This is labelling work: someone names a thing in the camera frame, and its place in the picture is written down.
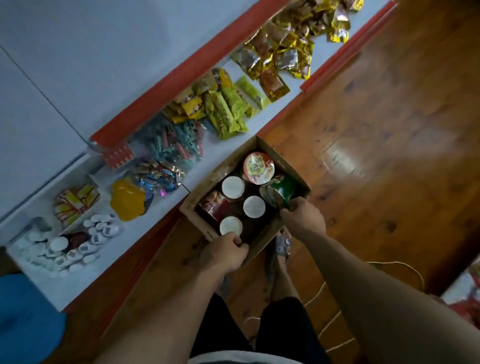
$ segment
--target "white cup lid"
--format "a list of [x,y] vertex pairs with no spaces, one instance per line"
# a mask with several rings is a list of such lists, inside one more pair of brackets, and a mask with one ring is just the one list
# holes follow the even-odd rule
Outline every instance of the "white cup lid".
[[259,196],[250,196],[243,203],[243,212],[250,218],[259,218],[265,213],[265,201]]
[[228,216],[220,222],[220,234],[225,235],[231,231],[240,236],[243,229],[242,223],[235,216]]
[[245,183],[241,178],[230,176],[222,182],[222,192],[228,198],[239,198],[245,191]]

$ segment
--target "blue cloth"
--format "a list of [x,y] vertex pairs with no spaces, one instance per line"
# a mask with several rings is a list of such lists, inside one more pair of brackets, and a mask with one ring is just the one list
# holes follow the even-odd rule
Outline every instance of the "blue cloth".
[[24,274],[0,278],[0,364],[36,364],[60,344],[66,314]]

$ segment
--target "shelf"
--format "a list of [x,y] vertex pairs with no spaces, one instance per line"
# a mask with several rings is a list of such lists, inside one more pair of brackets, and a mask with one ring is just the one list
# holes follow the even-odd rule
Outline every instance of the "shelf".
[[[364,27],[368,22],[373,19],[377,14],[381,14],[380,10],[389,3],[388,0],[368,0],[365,1],[365,5],[358,13],[351,14],[351,31],[350,41],[355,42],[355,34],[357,32],[364,31]],[[312,68],[311,78],[314,73],[319,70],[329,59],[337,54],[342,47],[349,45],[342,43],[329,43],[326,40],[326,36],[319,36],[313,38],[315,47],[313,49],[312,56]],[[245,73],[241,68],[232,60],[227,62],[223,66],[233,81],[237,81]],[[253,118],[246,121],[249,128],[249,132],[235,136],[228,141],[221,141],[216,135],[207,133],[204,139],[204,154],[205,157],[195,165],[195,167],[185,176],[183,185],[192,191],[204,178],[209,174],[216,166],[218,166],[226,156],[232,153],[240,145],[245,143],[248,139],[256,135],[265,125],[267,125],[282,109],[284,109],[294,98],[296,98],[302,92],[302,85],[304,80],[299,80],[292,77],[288,72],[280,73],[282,79],[289,86],[290,92],[283,96],[280,100],[272,103],[265,110],[260,111]],[[258,81],[251,81],[258,90],[262,92],[262,88]]]
[[29,263],[24,262],[20,258],[20,252],[15,244],[9,247],[7,252],[52,305],[61,311],[184,199],[187,194],[188,191],[181,186],[180,189],[171,195],[164,198],[155,198],[144,216],[123,223],[123,233],[112,238],[102,246],[98,260],[87,265],[83,270],[71,273],[63,278],[51,278],[42,272],[32,269]]

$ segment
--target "wooden floor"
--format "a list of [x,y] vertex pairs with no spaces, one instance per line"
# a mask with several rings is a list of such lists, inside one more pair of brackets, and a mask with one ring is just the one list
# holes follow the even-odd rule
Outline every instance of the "wooden floor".
[[[311,201],[332,237],[361,259],[412,265],[435,294],[480,251],[480,48],[473,20],[479,14],[473,0],[401,1],[359,57],[264,136],[312,186]],[[92,299],[72,313],[47,362],[94,358],[192,276],[204,244],[183,219],[104,338],[93,340],[94,330],[83,323],[100,320],[89,321],[89,310],[101,304]],[[267,305],[263,258],[232,275],[228,305],[239,325]],[[383,269],[420,288],[407,268]],[[304,302],[323,283],[299,242],[289,273]],[[328,290],[308,306],[317,332],[337,311]],[[257,325],[243,327],[247,337]],[[341,317],[321,342],[331,348],[349,338]],[[353,342],[331,358],[353,363],[361,353]]]

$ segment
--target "slipper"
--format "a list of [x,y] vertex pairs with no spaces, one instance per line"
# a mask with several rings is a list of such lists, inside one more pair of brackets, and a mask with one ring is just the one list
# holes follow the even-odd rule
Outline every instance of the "slipper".
[[291,249],[292,236],[287,228],[283,227],[265,248],[265,275],[270,283],[275,279],[277,256],[284,256],[287,261]]

